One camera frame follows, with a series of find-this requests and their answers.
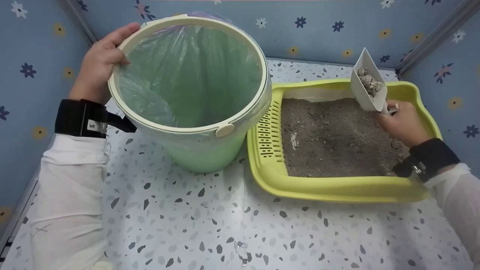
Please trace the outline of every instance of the clumped cat litter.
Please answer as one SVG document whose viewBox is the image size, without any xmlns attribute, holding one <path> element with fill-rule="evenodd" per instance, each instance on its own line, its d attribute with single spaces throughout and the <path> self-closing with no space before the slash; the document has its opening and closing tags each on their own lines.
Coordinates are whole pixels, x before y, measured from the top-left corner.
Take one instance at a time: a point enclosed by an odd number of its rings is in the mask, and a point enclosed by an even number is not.
<svg viewBox="0 0 480 270">
<path fill-rule="evenodd" d="M 282 143 L 290 176 L 394 176 L 402 144 L 353 98 L 284 99 Z"/>
<path fill-rule="evenodd" d="M 382 83 L 375 80 L 372 75 L 368 73 L 368 69 L 366 67 L 360 67 L 357 74 L 361 83 L 365 87 L 365 90 L 367 90 L 367 93 L 370 95 L 370 97 L 374 98 L 378 91 L 382 89 Z"/>
</svg>

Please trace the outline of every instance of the white shirt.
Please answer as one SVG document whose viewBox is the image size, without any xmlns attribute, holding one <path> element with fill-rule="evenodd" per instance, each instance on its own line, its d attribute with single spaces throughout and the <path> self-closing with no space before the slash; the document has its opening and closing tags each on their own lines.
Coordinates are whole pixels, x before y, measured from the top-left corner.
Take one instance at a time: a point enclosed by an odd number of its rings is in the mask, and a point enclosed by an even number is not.
<svg viewBox="0 0 480 270">
<path fill-rule="evenodd" d="M 113 269 L 102 233 L 106 144 L 105 139 L 56 135 L 44 153 L 31 223 L 34 269 Z M 437 183 L 432 193 L 480 270 L 480 180 L 460 163 L 429 182 Z"/>
</svg>

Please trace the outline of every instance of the blue wallpaper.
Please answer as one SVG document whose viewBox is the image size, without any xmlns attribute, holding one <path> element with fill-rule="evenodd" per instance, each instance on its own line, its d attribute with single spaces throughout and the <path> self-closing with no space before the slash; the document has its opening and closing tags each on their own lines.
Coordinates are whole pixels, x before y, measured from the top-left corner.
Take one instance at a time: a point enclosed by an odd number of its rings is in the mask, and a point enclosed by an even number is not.
<svg viewBox="0 0 480 270">
<path fill-rule="evenodd" d="M 480 12 L 405 80 L 415 83 L 445 142 L 480 176 Z"/>
<path fill-rule="evenodd" d="M 53 134 L 88 44 L 55 0 L 0 5 L 0 238 Z"/>
<path fill-rule="evenodd" d="M 354 64 L 367 47 L 380 67 L 404 56 L 458 5 L 457 0 L 159 1 L 79 0 L 103 37 L 130 23 L 206 11 L 230 19 L 268 57 Z"/>
</svg>

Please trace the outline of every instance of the hand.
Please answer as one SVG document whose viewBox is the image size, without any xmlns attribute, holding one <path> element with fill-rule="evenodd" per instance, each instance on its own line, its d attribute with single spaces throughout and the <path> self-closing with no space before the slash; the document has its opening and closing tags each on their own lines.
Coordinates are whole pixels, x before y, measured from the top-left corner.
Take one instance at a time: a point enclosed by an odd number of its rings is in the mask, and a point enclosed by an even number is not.
<svg viewBox="0 0 480 270">
<path fill-rule="evenodd" d="M 130 63 L 117 45 L 138 29 L 138 23 L 128 24 L 92 45 L 85 54 L 68 98 L 87 99 L 105 105 L 111 97 L 107 81 L 112 75 L 113 65 Z"/>
<path fill-rule="evenodd" d="M 387 100 L 389 107 L 399 105 L 393 116 L 378 113 L 377 121 L 392 137 L 400 140 L 407 147 L 413 147 L 431 139 L 423 127 L 415 106 L 410 102 Z"/>
</svg>

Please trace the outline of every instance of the black wrist strap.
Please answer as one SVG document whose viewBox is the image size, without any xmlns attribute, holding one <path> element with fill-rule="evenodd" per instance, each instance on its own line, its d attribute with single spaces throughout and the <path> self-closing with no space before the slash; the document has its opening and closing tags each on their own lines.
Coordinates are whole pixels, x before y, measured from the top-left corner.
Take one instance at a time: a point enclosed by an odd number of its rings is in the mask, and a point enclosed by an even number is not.
<svg viewBox="0 0 480 270">
<path fill-rule="evenodd" d="M 394 167 L 400 177 L 415 171 L 423 182 L 435 176 L 439 169 L 457 164 L 460 159 L 441 139 L 434 138 L 410 149 L 410 156 Z"/>
<path fill-rule="evenodd" d="M 106 138 L 108 124 L 125 132 L 137 130 L 126 117 L 121 118 L 108 112 L 102 104 L 85 99 L 63 99 L 55 121 L 55 133 L 77 137 Z"/>
</svg>

